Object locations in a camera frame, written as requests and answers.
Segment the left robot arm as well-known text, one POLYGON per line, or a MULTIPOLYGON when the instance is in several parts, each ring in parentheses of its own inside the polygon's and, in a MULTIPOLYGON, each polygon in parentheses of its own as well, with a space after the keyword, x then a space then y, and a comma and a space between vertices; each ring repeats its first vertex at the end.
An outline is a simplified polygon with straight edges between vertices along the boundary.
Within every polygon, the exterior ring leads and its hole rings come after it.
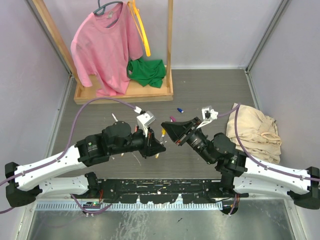
POLYGON ((140 128, 132 132, 128 123, 118 121, 103 129, 101 133, 78 141, 60 154, 26 165, 7 163, 6 199, 12 208, 17 208, 49 193, 96 198, 101 193, 101 187, 94 173, 71 180, 59 181, 57 177, 108 162, 113 155, 138 151, 143 158, 147 158, 165 150, 151 128, 147 128, 147 132, 140 128))

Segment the white pen purple end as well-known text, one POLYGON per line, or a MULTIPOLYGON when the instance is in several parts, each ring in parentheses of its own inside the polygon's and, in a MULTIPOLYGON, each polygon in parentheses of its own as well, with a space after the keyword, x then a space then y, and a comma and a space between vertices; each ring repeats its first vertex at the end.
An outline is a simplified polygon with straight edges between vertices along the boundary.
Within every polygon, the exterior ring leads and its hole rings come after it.
POLYGON ((116 118, 115 114, 114 114, 114 113, 111 113, 111 115, 112 115, 114 121, 115 121, 115 122, 118 122, 118 119, 116 118))

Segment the white marker orange tip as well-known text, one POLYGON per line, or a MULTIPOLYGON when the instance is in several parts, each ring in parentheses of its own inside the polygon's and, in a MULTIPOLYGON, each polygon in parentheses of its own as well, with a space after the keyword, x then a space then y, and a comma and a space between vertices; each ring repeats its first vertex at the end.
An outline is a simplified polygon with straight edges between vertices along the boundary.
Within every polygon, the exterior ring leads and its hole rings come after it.
MULTIPOLYGON (((165 138, 165 135, 164 135, 164 136, 163 136, 163 135, 161 135, 161 137, 160 137, 160 141, 159 141, 161 144, 163 144, 163 143, 164 143, 164 138, 165 138)), ((159 157, 159 155, 160 155, 160 154, 159 154, 159 153, 157 153, 157 154, 155 155, 155 158, 157 159, 157 158, 159 157)))

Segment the yellow pen cap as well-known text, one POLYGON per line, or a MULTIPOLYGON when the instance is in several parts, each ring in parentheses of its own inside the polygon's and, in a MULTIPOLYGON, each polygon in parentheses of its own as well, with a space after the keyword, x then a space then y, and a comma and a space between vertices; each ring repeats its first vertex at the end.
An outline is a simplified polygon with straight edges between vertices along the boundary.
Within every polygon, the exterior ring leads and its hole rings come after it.
POLYGON ((162 128, 161 135, 164 136, 165 134, 166 134, 166 131, 165 131, 165 129, 162 128))

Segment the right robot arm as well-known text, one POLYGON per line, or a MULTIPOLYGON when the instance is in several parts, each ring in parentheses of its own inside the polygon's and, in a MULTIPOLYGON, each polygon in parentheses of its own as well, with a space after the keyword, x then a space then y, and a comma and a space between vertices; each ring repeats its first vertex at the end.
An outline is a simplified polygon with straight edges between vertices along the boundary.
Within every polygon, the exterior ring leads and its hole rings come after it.
POLYGON ((233 194, 262 194, 293 200, 301 208, 320 208, 320 170, 317 167, 295 169, 265 162, 237 150, 224 133, 209 140, 200 128, 200 119, 161 124, 178 146, 188 144, 207 164, 221 174, 219 191, 225 197, 233 194))

